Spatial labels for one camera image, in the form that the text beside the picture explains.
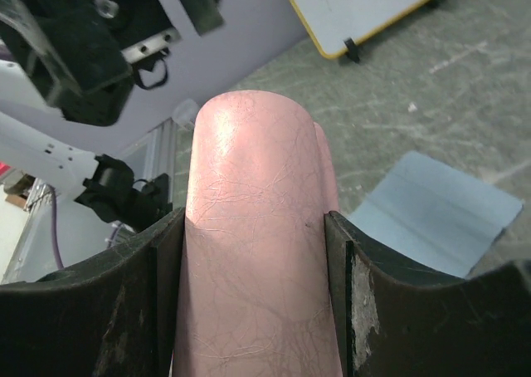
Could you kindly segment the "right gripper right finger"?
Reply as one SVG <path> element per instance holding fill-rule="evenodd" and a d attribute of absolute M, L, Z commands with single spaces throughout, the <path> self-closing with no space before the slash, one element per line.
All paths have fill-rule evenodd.
<path fill-rule="evenodd" d="M 426 267 L 324 217 L 334 323 L 345 376 L 527 376 L 530 263 L 471 279 Z"/>

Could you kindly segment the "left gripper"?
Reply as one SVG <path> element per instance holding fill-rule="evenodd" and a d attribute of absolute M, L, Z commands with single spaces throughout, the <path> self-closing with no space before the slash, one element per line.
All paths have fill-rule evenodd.
<path fill-rule="evenodd" d="M 178 1 L 201 36 L 224 23 L 221 0 Z M 134 85 L 130 65 L 181 36 L 159 0 L 92 2 L 1 0 L 1 38 L 46 105 L 70 122 L 111 126 Z"/>

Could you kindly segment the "light blue cleaning cloth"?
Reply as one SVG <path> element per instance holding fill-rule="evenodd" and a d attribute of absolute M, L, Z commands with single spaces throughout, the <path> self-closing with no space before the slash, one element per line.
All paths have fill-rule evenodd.
<path fill-rule="evenodd" d="M 466 277 L 523 207 L 513 195 L 411 151 L 348 220 L 420 264 Z"/>

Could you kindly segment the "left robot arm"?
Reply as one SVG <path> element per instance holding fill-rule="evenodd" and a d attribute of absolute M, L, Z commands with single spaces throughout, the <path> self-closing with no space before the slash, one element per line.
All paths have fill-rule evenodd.
<path fill-rule="evenodd" d="M 142 71 L 167 60 L 180 38 L 159 0 L 1 0 L 1 99 L 66 121 L 109 127 Z M 170 213 L 170 179 L 136 188 L 122 160 L 65 144 L 1 117 L 1 159 L 42 179 L 103 221 L 143 231 Z"/>

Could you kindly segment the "pink glasses case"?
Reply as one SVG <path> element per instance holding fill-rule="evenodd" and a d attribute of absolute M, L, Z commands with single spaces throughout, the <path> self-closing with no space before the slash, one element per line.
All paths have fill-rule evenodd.
<path fill-rule="evenodd" d="M 341 375 L 324 234 L 338 209 L 329 143 L 300 104 L 246 90 L 200 109 L 174 375 Z"/>

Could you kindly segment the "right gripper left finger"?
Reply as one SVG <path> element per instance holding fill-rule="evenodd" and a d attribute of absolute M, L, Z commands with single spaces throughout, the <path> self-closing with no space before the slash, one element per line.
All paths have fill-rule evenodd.
<path fill-rule="evenodd" d="M 36 282 L 1 288 L 4 376 L 166 376 L 185 213 Z"/>

